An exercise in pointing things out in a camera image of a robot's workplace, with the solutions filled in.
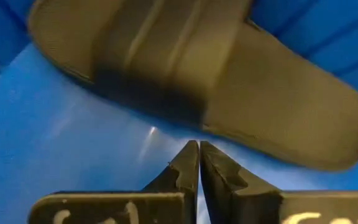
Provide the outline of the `black rubber slide sandal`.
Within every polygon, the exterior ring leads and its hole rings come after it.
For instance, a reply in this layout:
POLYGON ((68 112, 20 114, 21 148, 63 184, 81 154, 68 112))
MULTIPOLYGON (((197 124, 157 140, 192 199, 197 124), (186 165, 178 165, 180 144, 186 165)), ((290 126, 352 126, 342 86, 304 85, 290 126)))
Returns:
POLYGON ((248 20, 252 0, 35 0, 37 48, 85 88, 321 170, 358 162, 358 91, 248 20))

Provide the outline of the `blue plastic bin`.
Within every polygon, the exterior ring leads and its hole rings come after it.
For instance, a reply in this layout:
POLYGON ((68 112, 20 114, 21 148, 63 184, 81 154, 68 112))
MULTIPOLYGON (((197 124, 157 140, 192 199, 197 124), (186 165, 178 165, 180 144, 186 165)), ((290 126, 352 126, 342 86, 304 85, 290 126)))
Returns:
MULTIPOLYGON (((31 44, 34 0, 0 0, 0 224, 23 224, 59 190, 138 190, 190 139, 207 140, 285 190, 358 190, 343 172, 292 166, 108 102, 63 76, 31 44)), ((358 89, 358 0, 255 0, 250 18, 358 89)))

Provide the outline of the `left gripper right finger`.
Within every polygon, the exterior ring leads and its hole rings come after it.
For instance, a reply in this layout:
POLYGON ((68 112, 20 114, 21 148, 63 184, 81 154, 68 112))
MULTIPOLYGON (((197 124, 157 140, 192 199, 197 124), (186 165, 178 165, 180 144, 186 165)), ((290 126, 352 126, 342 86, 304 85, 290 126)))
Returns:
POLYGON ((208 141, 200 171, 211 224, 358 224, 358 191, 286 191, 208 141))

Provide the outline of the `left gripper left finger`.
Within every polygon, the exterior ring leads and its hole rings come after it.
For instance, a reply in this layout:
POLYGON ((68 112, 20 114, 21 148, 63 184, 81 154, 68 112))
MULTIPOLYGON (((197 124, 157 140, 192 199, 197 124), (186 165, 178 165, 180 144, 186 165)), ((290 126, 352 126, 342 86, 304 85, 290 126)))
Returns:
POLYGON ((42 197, 28 224, 196 224, 200 150, 188 141, 139 191, 59 191, 42 197))

